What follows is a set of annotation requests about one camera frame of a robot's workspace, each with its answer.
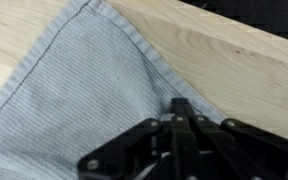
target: gray towel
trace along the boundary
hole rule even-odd
[[[0,179],[77,179],[82,156],[174,97],[225,118],[110,5],[71,1],[0,92]]]

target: black plastic part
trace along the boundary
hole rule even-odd
[[[131,180],[157,163],[145,180],[288,180],[288,140],[235,119],[219,126],[195,115],[187,99],[172,99],[171,113],[170,121],[144,120],[82,158],[79,179]]]

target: screw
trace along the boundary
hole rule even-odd
[[[183,121],[183,120],[184,120],[183,117],[180,117],[180,116],[177,117],[176,119],[177,119],[178,121]]]
[[[195,176],[188,176],[185,180],[198,180]]]
[[[89,161],[89,162],[87,163],[87,168],[88,168],[89,170],[95,170],[95,169],[98,168],[98,165],[99,165],[99,164],[100,164],[100,163],[98,162],[98,160],[93,159],[93,160],[91,160],[91,161]]]
[[[157,123],[156,121],[152,121],[152,122],[151,122],[151,125],[152,125],[152,126],[157,126],[158,123]]]
[[[260,178],[260,177],[258,177],[258,176],[254,176],[254,177],[252,177],[252,179],[251,180],[263,180],[262,178]]]
[[[198,116],[197,119],[198,119],[199,121],[204,121],[204,117],[202,117],[202,116]]]
[[[235,126],[235,123],[233,121],[227,121],[227,124],[230,126]]]

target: cloth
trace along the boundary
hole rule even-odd
[[[0,92],[0,179],[78,179],[81,157],[168,113],[174,97],[225,118],[114,8],[70,1]]]

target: wooden table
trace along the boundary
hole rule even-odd
[[[0,0],[0,87],[67,0]],[[230,117],[288,138],[288,40],[176,0],[109,0]]]

